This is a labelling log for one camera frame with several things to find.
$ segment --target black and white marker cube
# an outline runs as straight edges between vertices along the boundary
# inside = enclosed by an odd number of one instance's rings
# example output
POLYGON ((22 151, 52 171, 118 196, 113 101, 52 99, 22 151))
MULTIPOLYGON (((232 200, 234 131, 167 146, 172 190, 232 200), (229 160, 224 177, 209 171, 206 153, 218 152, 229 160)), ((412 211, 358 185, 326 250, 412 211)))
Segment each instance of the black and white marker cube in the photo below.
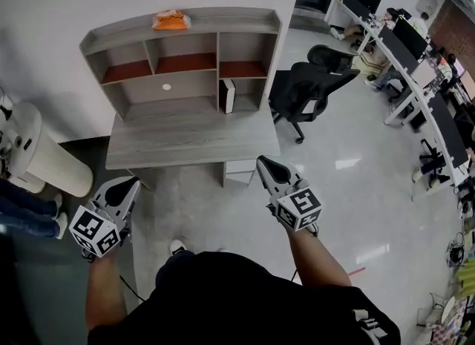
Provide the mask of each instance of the black and white marker cube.
POLYGON ((293 231, 315 223, 321 213, 321 203, 310 188, 304 188, 277 200, 277 218, 293 231))
POLYGON ((78 208, 69 230, 80 246, 98 257, 103 257, 120 242, 117 225, 84 206, 78 208))

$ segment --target brick wall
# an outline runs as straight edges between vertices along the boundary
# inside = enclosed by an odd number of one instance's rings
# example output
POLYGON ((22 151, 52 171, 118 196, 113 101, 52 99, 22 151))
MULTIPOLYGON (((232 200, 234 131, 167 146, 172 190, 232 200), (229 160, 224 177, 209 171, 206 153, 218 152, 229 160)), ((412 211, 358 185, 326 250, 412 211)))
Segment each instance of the brick wall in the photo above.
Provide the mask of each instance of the brick wall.
POLYGON ((454 53, 470 75, 475 76, 475 23, 451 0, 445 0, 429 34, 438 46, 454 53))

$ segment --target orange bag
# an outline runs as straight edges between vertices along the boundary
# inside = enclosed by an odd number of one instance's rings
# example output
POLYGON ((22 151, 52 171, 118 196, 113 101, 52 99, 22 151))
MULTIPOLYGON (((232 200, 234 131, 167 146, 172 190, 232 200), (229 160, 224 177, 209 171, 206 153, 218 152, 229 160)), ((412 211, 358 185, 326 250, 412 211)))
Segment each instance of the orange bag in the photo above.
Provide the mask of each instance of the orange bag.
POLYGON ((185 30, 191 27, 189 16, 176 10, 167 10, 158 13, 153 18, 151 28, 154 30, 185 30))

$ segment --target forearm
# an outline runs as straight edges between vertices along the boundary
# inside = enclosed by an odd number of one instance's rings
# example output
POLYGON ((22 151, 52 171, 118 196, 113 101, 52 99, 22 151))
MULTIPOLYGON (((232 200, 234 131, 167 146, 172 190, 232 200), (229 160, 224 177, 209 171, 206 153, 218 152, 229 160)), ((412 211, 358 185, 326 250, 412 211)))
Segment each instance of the forearm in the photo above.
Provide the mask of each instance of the forearm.
POLYGON ((321 241, 306 229, 288 231, 290 248, 302 285, 322 287, 328 284, 351 286, 343 267, 325 249, 321 241))
POLYGON ((96 258, 89 268, 86 300, 88 330, 102 325, 116 325, 125 316, 127 310, 115 257, 96 258))

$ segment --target black shirt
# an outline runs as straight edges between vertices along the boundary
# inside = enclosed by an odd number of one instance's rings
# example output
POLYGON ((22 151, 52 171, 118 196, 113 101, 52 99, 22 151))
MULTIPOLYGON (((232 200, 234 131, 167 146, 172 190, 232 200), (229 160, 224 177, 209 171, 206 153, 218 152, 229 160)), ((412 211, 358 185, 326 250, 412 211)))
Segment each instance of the black shirt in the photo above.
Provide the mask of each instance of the black shirt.
POLYGON ((243 339, 314 344, 374 344, 354 309, 366 310, 400 344, 397 326, 356 287, 311 289, 271 275, 240 255, 204 252, 162 268, 156 289, 116 326, 89 333, 89 345, 243 339))

